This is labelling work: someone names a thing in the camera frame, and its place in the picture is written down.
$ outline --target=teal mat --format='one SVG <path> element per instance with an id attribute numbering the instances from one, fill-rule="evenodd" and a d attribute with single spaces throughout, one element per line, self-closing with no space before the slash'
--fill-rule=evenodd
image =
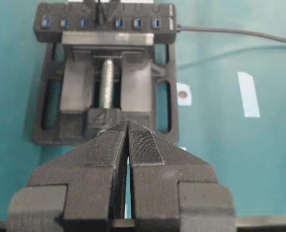
<path id="1" fill-rule="evenodd" d="M 0 219 L 35 167 L 71 149 L 31 140 L 45 52 L 32 31 L 40 2 L 0 0 Z M 185 26 L 286 37 L 286 3 L 278 0 L 170 2 Z M 180 107 L 180 146 L 213 164 L 238 215 L 286 215 L 286 45 L 184 32 L 176 47 L 178 81 L 193 97 L 192 106 Z M 237 72 L 254 77 L 261 118 L 244 117 Z"/>

